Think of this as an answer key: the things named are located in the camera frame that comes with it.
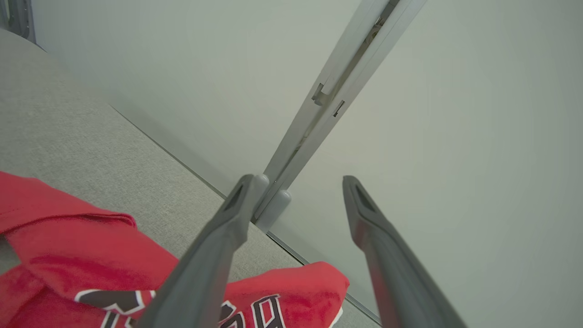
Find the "white panel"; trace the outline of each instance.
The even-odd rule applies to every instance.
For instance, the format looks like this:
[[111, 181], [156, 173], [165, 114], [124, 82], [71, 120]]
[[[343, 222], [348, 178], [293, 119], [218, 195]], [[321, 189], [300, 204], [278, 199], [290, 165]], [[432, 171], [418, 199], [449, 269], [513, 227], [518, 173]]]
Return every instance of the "white panel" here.
[[227, 194], [264, 170], [359, 2], [53, 0], [33, 12], [39, 45]]
[[271, 231], [375, 308], [342, 198], [355, 175], [468, 326], [580, 326], [582, 14], [575, 1], [428, 1]]

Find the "white wall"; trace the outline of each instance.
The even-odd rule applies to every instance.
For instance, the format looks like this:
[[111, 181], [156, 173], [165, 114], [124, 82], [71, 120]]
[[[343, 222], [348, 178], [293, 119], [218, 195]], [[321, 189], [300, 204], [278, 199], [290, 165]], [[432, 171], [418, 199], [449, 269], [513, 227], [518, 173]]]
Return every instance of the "white wall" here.
[[292, 184], [272, 231], [375, 302], [355, 175], [469, 327], [580, 327], [583, 3], [429, 0]]
[[39, 45], [227, 194], [264, 171], [359, 2], [45, 0], [33, 12]]

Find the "gray fabric surface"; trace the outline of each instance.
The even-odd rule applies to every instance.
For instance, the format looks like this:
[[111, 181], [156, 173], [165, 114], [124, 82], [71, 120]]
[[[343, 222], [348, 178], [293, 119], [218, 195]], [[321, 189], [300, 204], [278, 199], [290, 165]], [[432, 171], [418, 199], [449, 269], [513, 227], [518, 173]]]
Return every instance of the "gray fabric surface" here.
[[[43, 50], [0, 30], [0, 170], [129, 213], [180, 257], [223, 199], [96, 94]], [[0, 274], [17, 264], [0, 238]], [[250, 225], [229, 280], [299, 265]], [[344, 310], [335, 327], [376, 327], [351, 304]]]

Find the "folded cloth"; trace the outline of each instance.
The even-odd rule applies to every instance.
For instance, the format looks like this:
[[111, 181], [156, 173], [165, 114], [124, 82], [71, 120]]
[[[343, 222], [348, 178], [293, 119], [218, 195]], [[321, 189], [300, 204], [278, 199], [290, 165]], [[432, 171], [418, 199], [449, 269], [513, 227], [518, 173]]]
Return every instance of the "folded cloth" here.
[[[0, 172], [0, 233], [21, 265], [0, 276], [0, 327], [132, 327], [178, 260], [128, 214]], [[227, 284], [222, 328], [330, 327], [347, 278], [318, 262]]]

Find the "red fabric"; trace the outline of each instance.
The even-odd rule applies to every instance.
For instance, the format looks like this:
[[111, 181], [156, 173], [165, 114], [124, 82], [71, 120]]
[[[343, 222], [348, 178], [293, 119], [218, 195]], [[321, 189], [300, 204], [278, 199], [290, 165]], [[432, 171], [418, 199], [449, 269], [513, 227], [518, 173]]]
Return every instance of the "red fabric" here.
[[[22, 262], [0, 276], [0, 327], [130, 327], [178, 263], [130, 215], [3, 172], [0, 233]], [[329, 327], [348, 285], [322, 262], [233, 282], [219, 326]]]

